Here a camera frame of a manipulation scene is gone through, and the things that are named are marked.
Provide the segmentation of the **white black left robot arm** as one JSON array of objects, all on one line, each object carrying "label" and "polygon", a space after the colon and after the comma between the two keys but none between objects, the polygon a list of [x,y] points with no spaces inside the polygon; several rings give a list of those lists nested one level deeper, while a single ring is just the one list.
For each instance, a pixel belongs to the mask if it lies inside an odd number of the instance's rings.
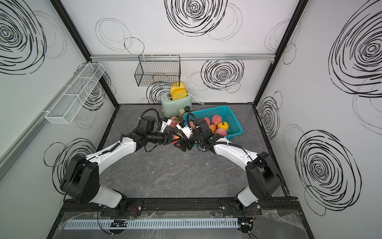
[{"label": "white black left robot arm", "polygon": [[109,208],[117,208],[123,195],[116,190],[101,186],[99,175],[108,167],[145,147],[147,143],[166,145],[172,143],[173,136],[166,132],[131,132],[120,140],[96,153],[70,159],[60,190],[80,204],[96,203]]}]

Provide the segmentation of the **yellow peach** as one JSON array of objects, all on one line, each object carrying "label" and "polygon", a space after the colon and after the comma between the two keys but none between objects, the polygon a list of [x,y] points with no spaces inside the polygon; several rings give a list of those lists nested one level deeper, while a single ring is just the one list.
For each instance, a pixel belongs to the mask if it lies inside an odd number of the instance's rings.
[{"label": "yellow peach", "polygon": [[222,121],[217,125],[217,128],[228,131],[229,130],[229,124],[226,121]]}]

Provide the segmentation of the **pink peach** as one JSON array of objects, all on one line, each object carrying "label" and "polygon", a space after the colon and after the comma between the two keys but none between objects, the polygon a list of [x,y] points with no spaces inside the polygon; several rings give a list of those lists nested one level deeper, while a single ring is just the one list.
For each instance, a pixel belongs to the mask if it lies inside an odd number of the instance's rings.
[{"label": "pink peach", "polygon": [[192,130],[196,129],[196,125],[193,120],[189,121],[189,126],[191,127]]},{"label": "pink peach", "polygon": [[223,128],[217,128],[215,131],[216,134],[220,134],[222,136],[227,136],[227,131]]},{"label": "pink peach", "polygon": [[204,117],[204,120],[206,121],[206,123],[208,124],[208,125],[210,125],[211,123],[210,123],[210,119],[209,118],[207,118],[207,117]]},{"label": "pink peach", "polygon": [[222,122],[222,117],[220,115],[213,115],[211,118],[211,123],[218,126]]},{"label": "pink peach", "polygon": [[177,124],[180,122],[180,119],[178,117],[171,117],[170,120],[171,120],[171,123],[170,123],[171,128],[176,128]]}]

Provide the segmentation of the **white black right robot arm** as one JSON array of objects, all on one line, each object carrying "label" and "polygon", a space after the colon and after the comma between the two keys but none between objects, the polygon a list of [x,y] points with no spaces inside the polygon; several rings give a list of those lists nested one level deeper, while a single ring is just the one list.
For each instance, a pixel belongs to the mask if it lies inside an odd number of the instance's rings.
[{"label": "white black right robot arm", "polygon": [[176,134],[172,141],[182,151],[197,145],[200,151],[223,156],[242,168],[246,173],[248,186],[235,196],[238,207],[247,208],[255,202],[271,200],[273,193],[284,183],[279,168],[268,153],[246,150],[218,133],[204,139],[196,135],[186,137]]}]

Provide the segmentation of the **orange wrinkled peach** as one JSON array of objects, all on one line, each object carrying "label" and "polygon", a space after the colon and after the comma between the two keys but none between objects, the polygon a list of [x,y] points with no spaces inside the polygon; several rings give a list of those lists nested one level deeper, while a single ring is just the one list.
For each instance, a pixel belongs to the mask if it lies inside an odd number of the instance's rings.
[{"label": "orange wrinkled peach", "polygon": [[210,124],[209,129],[212,131],[212,133],[215,133],[217,130],[217,126],[215,124]]},{"label": "orange wrinkled peach", "polygon": [[172,135],[172,141],[179,141],[181,140],[183,137],[181,134],[173,134]]}]

